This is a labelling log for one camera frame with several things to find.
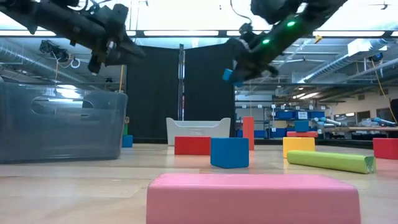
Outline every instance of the green block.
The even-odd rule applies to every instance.
[[[362,156],[335,152],[289,151],[287,162],[291,164],[321,167],[370,174],[376,171],[374,156]]]
[[[128,130],[128,125],[124,124],[123,135],[128,135],[127,130]]]

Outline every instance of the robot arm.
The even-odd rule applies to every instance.
[[[76,11],[79,0],[0,0],[0,11],[34,34],[37,27],[51,30],[70,40],[71,45],[81,44],[92,50],[88,69],[100,71],[101,65],[131,64],[145,53],[127,36],[124,23],[128,8],[115,4],[113,9],[93,5]]]
[[[272,77],[278,76],[271,62],[297,39],[310,34],[322,26],[347,0],[252,0],[251,11],[269,24],[275,24],[269,33],[256,35],[251,24],[244,24],[237,39],[226,44],[233,50],[237,66],[234,71],[226,70],[224,79],[231,84],[261,77],[265,70]],[[305,10],[297,14],[301,3]]]

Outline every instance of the wooden floor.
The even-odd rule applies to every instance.
[[[372,150],[317,146],[372,155]],[[134,145],[114,161],[0,166],[0,223],[145,223],[146,188],[164,172],[324,174],[355,185],[363,223],[398,223],[398,161],[377,160],[377,174],[291,165],[282,146],[256,146],[248,169],[219,169],[208,156],[174,156],[165,145]]]

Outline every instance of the clear plastic bin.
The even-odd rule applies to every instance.
[[[0,162],[115,159],[127,96],[0,83]]]

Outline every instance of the red block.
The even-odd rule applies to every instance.
[[[210,155],[211,137],[176,136],[174,139],[175,155]]]
[[[374,157],[382,159],[398,159],[398,139],[374,138]]]
[[[249,150],[254,150],[254,117],[243,117],[243,137],[249,139]]]
[[[287,132],[287,137],[301,137],[301,138],[317,138],[318,133],[316,131],[307,131],[304,133],[298,133],[296,131],[288,131]]]

